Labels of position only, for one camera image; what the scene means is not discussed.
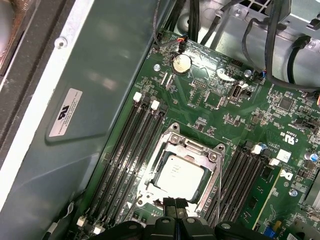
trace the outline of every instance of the black cable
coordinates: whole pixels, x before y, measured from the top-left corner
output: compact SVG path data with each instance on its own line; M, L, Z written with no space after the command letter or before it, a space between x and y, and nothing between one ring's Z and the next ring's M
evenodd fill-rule
M173 14L173 17L171 19L169 31L173 32L175 30L175 26L177 25L178 19L180 17L180 14L182 12L182 9L184 8L184 5L186 3L186 0L177 0L176 1L176 9L173 9L171 14Z
M200 27L200 3L199 0L193 0L193 8L194 8L194 18L193 18L193 27L194 27L194 41L198 42L198 34L199 34L199 27Z
M295 77L294 77L294 64L296 57L301 49L304 49L310 43L311 37L310 36L301 36L292 44L291 54L288 60L286 72L288 76L289 83L295 84Z
M280 20L281 9L284 0L273 0L271 5L271 12L268 22L268 31L266 35L266 43L264 49L264 61L266 67L266 79L270 81L272 84L291 89L291 90L300 90L304 92L314 92L319 90L318 87L311 87L311 86L303 86L303 85L296 85L291 84L285 81L282 81L273 76L273 59L274 59L274 49L275 49L275 42L276 42L276 34L277 34L277 26Z
M228 2L225 6L223 6L220 10L225 13L227 10L229 10L233 5L235 4L239 4L243 2L243 0L231 0L230 2ZM211 37L211 35L215 32L218 24L220 22L220 17L219 16L215 16L215 18L213 19L213 22L208 30L208 32L205 34L205 36L203 37L203 39L201 40L202 45L205 45L209 38Z
M161 0L157 0L157 2L156 2L156 7L155 7L155 11L154 11L154 16L153 16L153 24L152 24L153 39L159 48L170 46L174 43L178 43L177 40L172 40L172 41L168 41L165 43L160 43L160 41L158 39L157 20L158 20L158 12L159 12L159 8L160 8L160 2L161 2Z
M258 67L255 64L255 62L251 59L249 52L248 52L248 48L247 48L247 37L248 37L254 23L256 23L258 25L267 25L266 23L259 21L256 18L252 18L249 21L248 26L246 27L246 30L245 30L243 38L242 38L242 52L243 52L245 58L247 59L247 61L249 62L249 65L252 66L258 73L262 73L262 69L260 67Z
M189 21L188 21L188 35L189 35L189 38L192 40L192 41L195 41L195 33L194 33L194 30L195 30L195 27L194 27L194 24L195 24L195 0L190 0L190 6L189 6Z

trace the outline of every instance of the white slot latch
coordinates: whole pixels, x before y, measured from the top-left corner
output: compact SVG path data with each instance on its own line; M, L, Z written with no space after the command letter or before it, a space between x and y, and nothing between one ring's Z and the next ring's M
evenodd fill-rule
M269 162L269 165L271 166L278 166L280 163L280 160L276 159L276 158L272 158Z
M262 146L260 145L254 145L253 148L251 148L252 154L260 154L262 151Z
M105 230L106 230L106 229L104 229L104 228L102 227L102 225L95 225L95 227L94 227L94 229L93 229L93 233L96 234L96 235L98 235L98 234L104 232Z
M142 94L141 94L140 92L136 92L136 93L134 94L134 96L133 96L133 100L134 100L136 103L140 102L141 98L142 98Z
M79 227L83 227L86 223L86 220L87 218L85 216L81 216L78 218L78 221L76 222L76 224L79 226Z
M155 111L158 109L159 105L160 105L160 102L154 100L151 104L151 109Z

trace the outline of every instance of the blue connector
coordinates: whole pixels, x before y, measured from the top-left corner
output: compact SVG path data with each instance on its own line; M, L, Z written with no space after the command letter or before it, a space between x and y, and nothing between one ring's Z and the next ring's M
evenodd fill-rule
M276 232L273 231L272 227L267 226L266 229L265 229L265 231L264 231L264 233L263 233L263 235L265 235L265 236L268 237L268 238L273 239L274 236L276 235Z

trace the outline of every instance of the cpu socket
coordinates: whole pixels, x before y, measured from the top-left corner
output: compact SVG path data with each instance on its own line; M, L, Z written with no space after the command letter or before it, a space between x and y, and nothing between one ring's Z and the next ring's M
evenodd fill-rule
M138 206L163 198L188 201L189 216L198 216L213 190L225 145L207 147L180 134L173 123L160 137L138 186Z

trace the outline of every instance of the gray side panel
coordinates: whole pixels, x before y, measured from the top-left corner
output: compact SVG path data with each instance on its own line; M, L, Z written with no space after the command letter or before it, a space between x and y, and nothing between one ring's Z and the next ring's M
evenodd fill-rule
M151 43L155 2L93 4L0 213L1 240L41 239L86 187ZM70 88L83 92L79 104L66 134L49 137Z

